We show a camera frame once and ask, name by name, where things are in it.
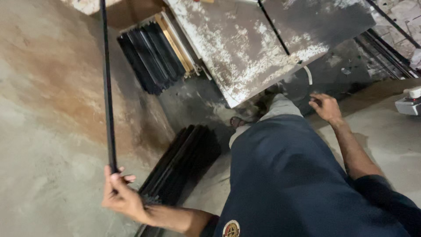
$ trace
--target workbench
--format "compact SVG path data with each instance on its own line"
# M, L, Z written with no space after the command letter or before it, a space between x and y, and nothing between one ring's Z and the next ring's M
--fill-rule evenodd
M266 0L288 56L257 4L167 2L231 108L375 24L362 0Z

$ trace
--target stack of black metal bars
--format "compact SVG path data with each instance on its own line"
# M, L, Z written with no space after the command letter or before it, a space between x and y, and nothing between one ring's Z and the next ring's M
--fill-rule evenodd
M149 94L161 94L186 73L157 23L125 32L117 41L143 90Z
M221 154L214 132L202 125L183 128L156 164L139 194L146 203L179 205ZM156 236L158 228L142 225L136 237Z

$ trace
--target shirt logo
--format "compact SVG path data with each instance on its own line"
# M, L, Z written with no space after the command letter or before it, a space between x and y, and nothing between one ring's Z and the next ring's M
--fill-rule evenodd
M222 231L222 237L239 237L240 224L236 220L229 221Z

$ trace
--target wooden plank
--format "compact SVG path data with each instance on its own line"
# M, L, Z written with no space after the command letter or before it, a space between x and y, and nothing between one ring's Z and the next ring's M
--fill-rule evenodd
M161 27L162 31L164 32L165 37L167 38L168 42L170 43L171 47L173 48L174 52L176 53L177 57L179 58L186 72L190 72L191 70L188 64L184 60L183 55L180 53L179 49L177 48L176 44L171 38L170 33L168 32L167 27L162 22L161 16L159 14L155 14L155 20L157 21L158 25Z
M168 25L167 21L165 20L165 18L162 18L162 23L165 25L165 27L167 28L168 33L170 34L171 38L173 39L174 43L176 44L177 48L180 50L181 55L183 56L184 60L186 61L187 65L189 66L190 70L194 69L193 64L191 63L192 60L189 59L189 57L186 54L186 51L184 50L184 48L180 45L181 42L178 39L178 37L174 34L174 32L172 31L171 27Z

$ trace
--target foot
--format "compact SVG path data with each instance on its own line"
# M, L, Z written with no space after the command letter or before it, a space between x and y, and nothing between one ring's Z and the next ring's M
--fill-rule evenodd
M231 126L233 126L235 129L237 129L238 127L244 126L247 124L246 121L240 119L239 117L232 117L229 120L229 123L231 124Z

